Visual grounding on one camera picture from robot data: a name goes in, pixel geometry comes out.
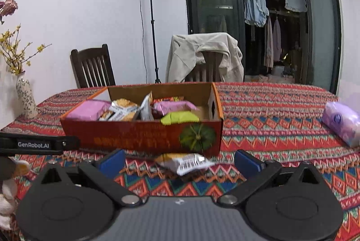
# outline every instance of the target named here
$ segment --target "blue gripper pad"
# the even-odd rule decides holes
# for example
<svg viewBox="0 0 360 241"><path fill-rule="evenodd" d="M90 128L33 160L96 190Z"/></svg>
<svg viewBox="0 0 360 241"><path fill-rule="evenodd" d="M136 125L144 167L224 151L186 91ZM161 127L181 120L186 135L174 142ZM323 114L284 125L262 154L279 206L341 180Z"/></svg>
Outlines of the blue gripper pad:
<svg viewBox="0 0 360 241"><path fill-rule="evenodd" d="M234 164L236 169L246 178L249 179L262 169L265 163L253 157L251 154L242 149L238 149L234 154Z"/></svg>
<svg viewBox="0 0 360 241"><path fill-rule="evenodd" d="M124 166L125 151L123 149L117 149L96 162L96 167L100 170L100 172L110 179L114 179Z"/></svg>

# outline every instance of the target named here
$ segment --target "dark wooden chair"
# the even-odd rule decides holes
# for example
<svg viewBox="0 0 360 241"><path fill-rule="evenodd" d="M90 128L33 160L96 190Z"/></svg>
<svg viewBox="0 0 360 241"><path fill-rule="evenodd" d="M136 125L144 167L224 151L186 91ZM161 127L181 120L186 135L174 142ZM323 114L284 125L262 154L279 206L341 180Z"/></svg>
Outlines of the dark wooden chair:
<svg viewBox="0 0 360 241"><path fill-rule="evenodd" d="M71 62L80 88L115 85L107 44L101 48L72 50Z"/></svg>
<svg viewBox="0 0 360 241"><path fill-rule="evenodd" d="M204 51L202 52L205 64L197 64L194 69L185 77L185 81L221 81L219 65L223 58L221 53Z"/></svg>

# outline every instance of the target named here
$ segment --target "barcode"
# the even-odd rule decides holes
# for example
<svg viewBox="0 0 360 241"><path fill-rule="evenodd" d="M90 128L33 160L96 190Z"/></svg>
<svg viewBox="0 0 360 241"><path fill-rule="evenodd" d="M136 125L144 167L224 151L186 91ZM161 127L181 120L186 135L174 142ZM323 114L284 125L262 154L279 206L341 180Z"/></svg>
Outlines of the barcode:
<svg viewBox="0 0 360 241"><path fill-rule="evenodd" d="M199 162L199 161L187 161L187 162L182 162L182 163L180 164L180 169L181 169L181 170L191 169L191 168L194 168L194 167L199 166L200 164L202 164L202 163Z"/></svg>
<svg viewBox="0 0 360 241"><path fill-rule="evenodd" d="M124 110L120 109L118 110L109 121L121 121L121 119L126 115Z"/></svg>

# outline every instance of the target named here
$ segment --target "pink package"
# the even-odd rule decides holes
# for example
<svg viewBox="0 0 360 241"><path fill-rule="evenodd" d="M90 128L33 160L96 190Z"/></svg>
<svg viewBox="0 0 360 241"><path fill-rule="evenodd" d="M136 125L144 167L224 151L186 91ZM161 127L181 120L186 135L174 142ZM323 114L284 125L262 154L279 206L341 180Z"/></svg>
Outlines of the pink package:
<svg viewBox="0 0 360 241"><path fill-rule="evenodd" d="M165 116L170 112L197 110L197 108L189 101L162 101L154 104L154 110Z"/></svg>
<svg viewBox="0 0 360 241"><path fill-rule="evenodd" d="M110 106L110 102L87 100L71 111L66 118L79 121L96 121Z"/></svg>
<svg viewBox="0 0 360 241"><path fill-rule="evenodd" d="M360 145L360 116L348 106L339 102L327 103L321 121L348 146Z"/></svg>

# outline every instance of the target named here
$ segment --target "dried pink flower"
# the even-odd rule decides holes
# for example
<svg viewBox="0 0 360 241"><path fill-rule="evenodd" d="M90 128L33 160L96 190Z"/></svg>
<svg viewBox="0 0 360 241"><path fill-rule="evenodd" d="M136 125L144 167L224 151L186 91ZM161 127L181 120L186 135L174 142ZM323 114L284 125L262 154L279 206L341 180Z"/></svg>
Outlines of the dried pink flower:
<svg viewBox="0 0 360 241"><path fill-rule="evenodd" d="M5 0L0 17L12 15L16 9L18 9L18 4L15 0Z"/></svg>

